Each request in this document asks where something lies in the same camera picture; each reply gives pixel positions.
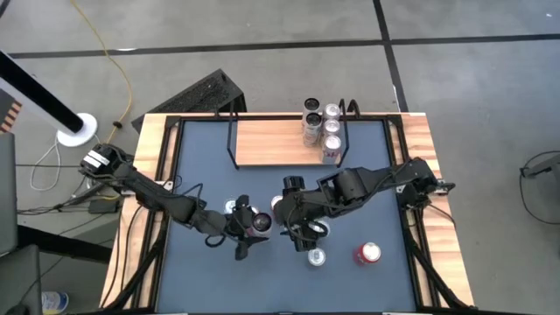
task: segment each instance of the wooden table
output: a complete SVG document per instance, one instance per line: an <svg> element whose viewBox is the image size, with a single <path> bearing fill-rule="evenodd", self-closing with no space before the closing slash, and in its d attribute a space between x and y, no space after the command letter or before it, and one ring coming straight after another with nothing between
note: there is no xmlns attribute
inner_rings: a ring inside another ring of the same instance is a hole
<svg viewBox="0 0 560 315"><path fill-rule="evenodd" d="M158 167L159 153L162 148L163 135L165 132L165 120L167 116L212 116L213 114L202 114L202 113L189 113L189 114L148 114L145 116L143 121L142 132L140 133L140 138L138 139L138 146L136 148L136 157L134 161L134 166L143 175L150 179L154 179L156 176L156 169ZM240 113L240 116L263 116L263 115L274 115L274 116L294 116L301 115L301 113ZM386 115L384 113L363 113L363 115ZM434 149L434 144L431 139L430 126L428 125L428 119L424 113L403 113L402 124L404 133L406 136L406 142L408 145L409 154L412 158L419 157L428 162L428 165L433 170L437 178L441 179L442 174L439 170L438 158ZM244 126L244 128L250 128L250 122ZM169 144L167 146L166 159L164 164L164 179L169 177L171 171L171 162L174 151L175 135L177 133L177 127L171 128L171 134L169 137ZM395 147L395 154L397 157L397 162L401 162L403 159L400 156L400 148L398 138L396 136L396 129L391 130L393 145ZM446 197L432 196L431 200L433 205L439 207L451 214L449 208L449 203ZM132 226L130 227L130 237L129 237L129 253L126 257L126 269L123 268L123 262L125 260L124 247L126 242L126 233L130 226L130 221L134 212L137 209L137 203L134 198L127 198L124 201L122 207L122 217L120 221L120 233L116 236L116 239L120 242L119 256L116 254L116 247L113 249L113 255L111 256L111 262L108 266L107 278L105 280L105 286L103 288L103 293L101 295L101 300L103 300L109 291L109 287L113 282L114 274L116 272L116 279L113 285L112 291L109 293L106 305L112 302L118 293L120 292L121 286L125 285L130 277L134 274L139 263L139 256L141 252L141 247L144 238L144 230L146 226L148 212L142 209L141 212L136 216ZM152 241L158 234L158 227L161 222L161 213L158 214L156 218L156 224L154 226L154 231L152 233ZM457 235L455 233L455 228L452 223L442 216L441 214L431 211L426 208L423 217L423 223L426 230L426 236L429 243L431 260L434 268L437 270L439 275L444 279L447 285L455 292L455 294L463 302L468 305L473 304L473 297L471 295L471 289L469 287L468 279L466 277L465 265L463 264L463 257L459 248L459 242ZM425 305L430 305L430 292L428 290L427 278L424 274L422 267L417 263L418 275L420 278L420 284L423 294L423 302ZM146 272L143 281L143 289L140 298L140 307L148 305L149 290L151 287L151 279L153 275L153 264Z"/></svg>

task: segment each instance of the concrete floor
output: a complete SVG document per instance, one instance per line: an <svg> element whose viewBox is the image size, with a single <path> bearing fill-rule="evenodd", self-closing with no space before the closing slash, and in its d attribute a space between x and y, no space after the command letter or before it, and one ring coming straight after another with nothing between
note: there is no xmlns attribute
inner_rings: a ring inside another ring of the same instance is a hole
<svg viewBox="0 0 560 315"><path fill-rule="evenodd" d="M109 0L79 1L109 48L380 39L369 0ZM560 32L560 4L530 0L381 0L392 39L527 35ZM99 49L67 0L12 1L0 18L7 53ZM472 287L481 309L558 314L560 231L524 212L518 168L540 151L558 150L560 41L399 45L396 62L410 111L428 114L443 174L458 184L451 209ZM397 111L382 46L194 52L120 56L135 93L130 117L141 115L199 78L222 68L245 92L251 111L299 110L301 101L354 98L365 111ZM19 59L64 103L100 123L99 137L124 110L120 74L101 57ZM54 130L25 109L13 129L17 161L34 163ZM115 144L134 152L127 125ZM62 149L76 165L88 147ZM54 163L51 157L48 164ZM40 170L46 184L53 170ZM17 170L20 208L65 200L81 177L64 169L50 192L29 188L29 169ZM538 215L560 221L557 183L526 183ZM58 233L89 220L86 213L22 217L24 224ZM93 242L114 235L107 215L71 236ZM52 261L45 256L43 264ZM43 279L44 289L72 293L71 311L96 307L105 266L65 259ZM89 282L95 289L86 291Z"/></svg>

